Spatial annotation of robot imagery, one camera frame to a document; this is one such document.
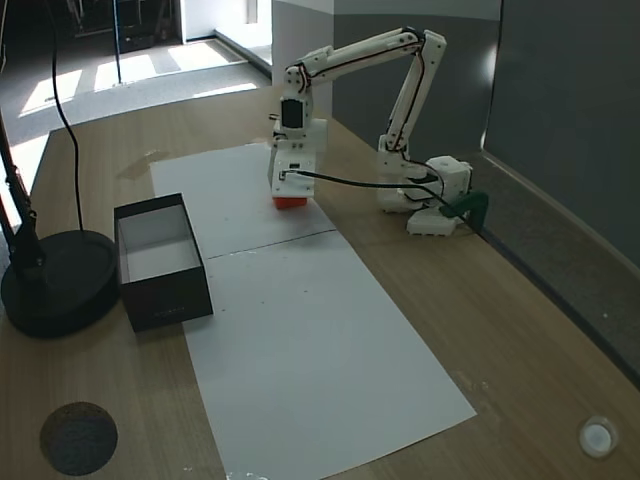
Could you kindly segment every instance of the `lamp base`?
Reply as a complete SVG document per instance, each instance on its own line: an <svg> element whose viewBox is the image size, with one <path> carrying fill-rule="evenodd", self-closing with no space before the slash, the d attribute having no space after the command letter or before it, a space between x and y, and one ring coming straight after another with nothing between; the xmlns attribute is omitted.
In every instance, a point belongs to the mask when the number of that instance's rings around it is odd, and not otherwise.
<svg viewBox="0 0 640 480"><path fill-rule="evenodd" d="M18 280L11 265L2 278L9 321L31 337L53 338L102 318L119 297L115 244L86 230L58 233L40 243L47 255L43 282Z"/></svg>

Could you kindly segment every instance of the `white robotic arm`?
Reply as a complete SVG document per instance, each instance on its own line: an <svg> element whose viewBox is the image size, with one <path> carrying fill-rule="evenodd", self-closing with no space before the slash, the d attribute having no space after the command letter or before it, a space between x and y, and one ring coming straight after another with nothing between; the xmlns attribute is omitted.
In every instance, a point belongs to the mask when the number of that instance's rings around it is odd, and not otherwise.
<svg viewBox="0 0 640 480"><path fill-rule="evenodd" d="M386 184L421 184L452 201L469 191L471 168L453 157L426 163L409 158L408 141L429 93L444 51L444 37L411 28L383 33L338 50L328 46L311 52L285 71L281 112L274 126L269 178L272 195L307 198L314 192L314 178L290 175L315 172L326 150L325 120L313 118L312 87L372 65L413 55L407 77L391 112L386 132L378 144L378 173ZM378 202L385 211L419 210L408 223L411 233L448 235L459 219L439 214L427 189L379 189Z"/></svg>

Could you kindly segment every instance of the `black wire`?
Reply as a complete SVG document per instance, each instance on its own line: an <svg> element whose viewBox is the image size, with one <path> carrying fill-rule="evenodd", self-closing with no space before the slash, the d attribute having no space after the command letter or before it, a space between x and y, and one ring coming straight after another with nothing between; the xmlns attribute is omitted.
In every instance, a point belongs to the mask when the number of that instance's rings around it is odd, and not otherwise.
<svg viewBox="0 0 640 480"><path fill-rule="evenodd" d="M412 42L412 43L407 43L407 44L403 44L400 45L398 47L395 48L390 48L389 50L384 50L382 52L376 52L376 53L372 53L371 55L365 55L364 57L358 57L358 58L354 58L353 60L347 60L346 62L340 63L338 65L333 65L331 67L325 68L324 70L320 70L316 73L314 73L313 75L310 76L310 78L316 78L318 75L322 75L323 73L327 73L331 70L335 70L336 68L340 68L340 67L344 67L345 65L351 65L352 63L357 63L357 62L361 62L363 60L368 60L369 58L374 58L377 57L379 55L383 55L385 53L389 53L389 52L393 52L395 50L401 50L403 48L411 48L415 45L420 45L423 42L417 41L417 42Z"/></svg>
<svg viewBox="0 0 640 480"><path fill-rule="evenodd" d="M298 65L298 72L300 72L300 76L302 77L302 87L300 87L300 90L298 90L298 93L302 93L306 91L308 87L311 86L311 83L309 81L309 77L307 74L307 67L304 65L304 63L301 63L300 65Z"/></svg>
<svg viewBox="0 0 640 480"><path fill-rule="evenodd" d="M396 151L398 149L398 144L400 143L400 138L402 137L404 127L409 121L409 117L411 116L411 112L413 111L413 107L416 104L416 100L418 98L418 92L420 91L420 87L422 86L422 81L424 80L424 73L426 71L426 67L424 65L424 58L422 58L422 50L424 49L424 44L422 48L415 54L416 58L420 61L420 79L418 80L418 86L413 92L413 98L411 99L411 105L409 106L409 110L407 111L407 116L404 118L404 122L402 123L402 128L398 132L398 137L396 138L396 142L393 144L392 151Z"/></svg>
<svg viewBox="0 0 640 480"><path fill-rule="evenodd" d="M434 175L436 177L438 177L438 181L440 182L440 196L444 195L444 179L442 178L442 175L440 175L440 172L438 172L435 168L430 167L429 165L427 165L426 163L423 162L416 162L415 160L411 160L410 158L407 158L406 152L404 150L400 150L400 155L402 156L402 159L407 162L407 163L413 163L415 165L420 165L421 167L425 167L427 169L427 171L431 171L434 173Z"/></svg>
<svg viewBox="0 0 640 480"><path fill-rule="evenodd" d="M424 185L417 185L417 184L411 184L411 183L371 183L371 182L357 182L355 180L347 180L346 178L339 178L339 177L332 177L330 175L324 175L322 173L315 173L315 172L307 172L305 170L284 170L282 172L283 174L289 174L289 173L295 173L298 175L302 175L303 177L310 177L310 178L317 178L319 180L327 180L328 182L334 182L334 183L340 183L342 185L349 185L351 187L362 187L362 188L388 188L388 189L406 189L406 188L415 188L418 190L422 190L425 191L427 193L429 193L430 195L432 195L436 200L438 200L440 203L442 203L445 207L447 207L449 210L451 210L456 217L458 217L460 220L462 220L464 222L465 225L467 225L471 231L473 231L473 233L475 233L476 235L478 235L480 238L484 239L484 237L482 236L482 232L476 230L473 225L471 225L471 222L469 222L469 220L467 219L467 217L464 216L464 214L459 213L449 202L447 202L444 198L442 198L440 195L438 195L437 193L435 193L433 190L431 190L428 187L425 187Z"/></svg>
<svg viewBox="0 0 640 480"><path fill-rule="evenodd" d="M84 222L82 221L82 207L80 205L80 181L79 181L79 147L78 147L78 139L76 138L73 130L71 129L71 125L69 125L69 121L62 110L62 105L60 104L60 95L58 94L58 81L57 81L57 71L58 71L58 32L56 31L56 21L53 16L53 12L51 11L51 6L49 5L48 0L43 0L47 13L49 14L49 20L51 22L51 31L53 32L53 50L51 55L51 80L53 82L53 97L56 101L56 108L58 109L58 115L60 116L60 120L64 123L64 127L69 133L71 137L71 141L73 142L73 153L74 153L74 168L75 168L75 190L76 190L76 209L78 211L78 226L80 227L80 231L84 231Z"/></svg>

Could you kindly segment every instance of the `orange block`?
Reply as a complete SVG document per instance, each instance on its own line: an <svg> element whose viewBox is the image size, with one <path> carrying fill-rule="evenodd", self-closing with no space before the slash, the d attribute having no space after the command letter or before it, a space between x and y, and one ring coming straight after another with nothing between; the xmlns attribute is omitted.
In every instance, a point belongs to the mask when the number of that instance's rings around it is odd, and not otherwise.
<svg viewBox="0 0 640 480"><path fill-rule="evenodd" d="M306 197L273 197L273 204L276 206L278 210L282 210L284 208L293 208L293 207L304 207L307 204Z"/></svg>

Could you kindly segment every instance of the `gray floor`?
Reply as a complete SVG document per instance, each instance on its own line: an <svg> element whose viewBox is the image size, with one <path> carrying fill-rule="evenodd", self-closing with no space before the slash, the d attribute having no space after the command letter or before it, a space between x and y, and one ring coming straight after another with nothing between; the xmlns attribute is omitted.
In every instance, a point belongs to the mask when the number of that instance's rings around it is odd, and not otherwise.
<svg viewBox="0 0 640 480"><path fill-rule="evenodd" d="M640 280L501 168L480 154L465 160L474 168L474 187L490 195L486 227L575 310L579 318L573 320L638 381Z"/></svg>
<svg viewBox="0 0 640 480"><path fill-rule="evenodd" d="M224 48L219 42L204 42L228 65L183 72L168 50L179 45L167 45L123 55L123 62L149 55L156 77L115 88L94 92L100 65L113 62L111 38L89 37L71 43L60 53L58 77L81 70L82 74L73 98L63 104L69 121L85 122L129 110L175 102L206 94L217 89L252 83L256 87L270 81ZM5 71L0 77L0 106L11 145L18 145L47 134L62 126L55 107L21 116L25 104L39 82L50 78L50 53L8 52Z"/></svg>

